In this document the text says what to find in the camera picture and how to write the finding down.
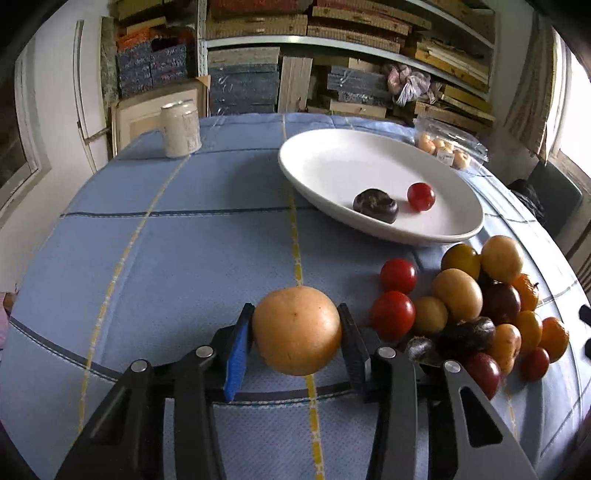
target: chestnut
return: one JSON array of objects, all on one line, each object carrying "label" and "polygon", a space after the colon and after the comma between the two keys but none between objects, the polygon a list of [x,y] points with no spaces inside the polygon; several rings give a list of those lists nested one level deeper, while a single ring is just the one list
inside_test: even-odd
[{"label": "chestnut", "polygon": [[353,200],[353,210],[386,223],[394,223],[398,216],[398,203],[386,192],[367,189]]}]

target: plastic bag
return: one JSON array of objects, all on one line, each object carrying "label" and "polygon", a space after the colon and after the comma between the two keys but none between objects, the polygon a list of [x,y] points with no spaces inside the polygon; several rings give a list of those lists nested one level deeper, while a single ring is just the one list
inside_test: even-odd
[{"label": "plastic bag", "polygon": [[435,103],[436,93],[441,88],[439,82],[432,82],[428,73],[413,70],[404,63],[385,67],[388,75],[388,91],[398,106],[417,99],[425,99],[430,104]]}]

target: table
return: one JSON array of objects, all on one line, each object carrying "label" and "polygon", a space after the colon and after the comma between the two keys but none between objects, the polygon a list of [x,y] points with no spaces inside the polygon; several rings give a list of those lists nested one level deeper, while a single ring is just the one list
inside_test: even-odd
[{"label": "table", "polygon": [[[412,141],[390,122],[307,113],[202,120],[203,146],[169,160],[159,132],[135,139],[92,177],[31,264],[12,312],[0,367],[0,420],[41,480],[53,479],[77,432],[119,373],[138,358],[173,362],[233,323],[245,302],[298,283],[347,302],[366,320],[385,260],[419,267],[411,296],[428,292],[446,246],[412,248],[339,224],[291,189],[277,163],[288,137],[350,128]],[[524,271],[540,282],[542,318],[562,318],[570,348],[541,382],[510,375],[492,400],[540,478],[561,471],[591,407],[587,303],[545,230],[485,168],[459,173],[485,211],[470,240],[518,239]],[[346,383],[342,357],[313,377],[277,374],[251,353],[242,391],[216,405],[228,479],[363,479],[377,407]],[[164,466],[174,478],[172,403]],[[319,424],[311,422],[311,413]],[[316,454],[313,455],[313,444]]]}]

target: metal screw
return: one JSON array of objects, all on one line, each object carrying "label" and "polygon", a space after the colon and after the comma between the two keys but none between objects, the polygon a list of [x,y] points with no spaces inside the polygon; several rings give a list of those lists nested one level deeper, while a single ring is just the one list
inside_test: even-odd
[{"label": "metal screw", "polygon": [[396,350],[389,346],[381,346],[378,348],[378,355],[382,358],[394,358],[396,356]]},{"label": "metal screw", "polygon": [[448,360],[443,364],[443,366],[445,367],[445,370],[452,374],[457,374],[462,369],[462,367],[460,367],[460,364],[455,362],[454,360]]},{"label": "metal screw", "polygon": [[213,355],[213,348],[209,345],[202,345],[197,350],[195,350],[195,355],[199,358],[208,358]]},{"label": "metal screw", "polygon": [[148,362],[146,360],[136,360],[131,364],[131,371],[139,374],[144,372],[148,368]]}]

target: red tomato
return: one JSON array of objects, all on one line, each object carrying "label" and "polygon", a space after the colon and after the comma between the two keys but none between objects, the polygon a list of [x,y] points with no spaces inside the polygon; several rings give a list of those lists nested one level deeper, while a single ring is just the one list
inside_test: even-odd
[{"label": "red tomato", "polygon": [[541,347],[537,347],[523,357],[519,369],[521,379],[525,382],[537,382],[548,371],[550,356]]},{"label": "red tomato", "polygon": [[401,339],[414,323],[414,305],[399,291],[387,291],[369,311],[369,321],[378,335],[387,342]]},{"label": "red tomato", "polygon": [[403,258],[388,260],[379,273],[384,291],[397,290],[409,294],[417,284],[417,269]]},{"label": "red tomato", "polygon": [[413,183],[407,192],[410,206],[418,212],[426,212],[435,203],[435,192],[426,183]]}]

